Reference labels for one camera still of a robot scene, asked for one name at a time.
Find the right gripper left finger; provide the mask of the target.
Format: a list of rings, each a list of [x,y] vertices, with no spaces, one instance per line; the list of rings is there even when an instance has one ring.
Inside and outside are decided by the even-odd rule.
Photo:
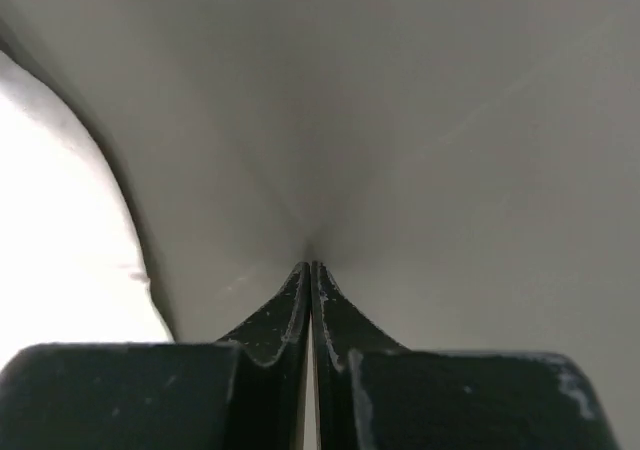
[[[198,344],[48,344],[1,374],[5,449],[299,449],[310,268]]]

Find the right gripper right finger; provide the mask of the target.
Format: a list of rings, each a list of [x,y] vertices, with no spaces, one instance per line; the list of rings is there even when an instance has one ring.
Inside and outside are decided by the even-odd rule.
[[[548,352],[417,351],[310,268],[323,449],[614,449],[586,375]]]

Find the white t-shirt red print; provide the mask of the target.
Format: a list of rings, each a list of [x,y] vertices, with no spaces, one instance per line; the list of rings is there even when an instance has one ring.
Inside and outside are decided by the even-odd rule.
[[[49,343],[166,343],[140,239],[74,112],[1,59],[1,359]]]

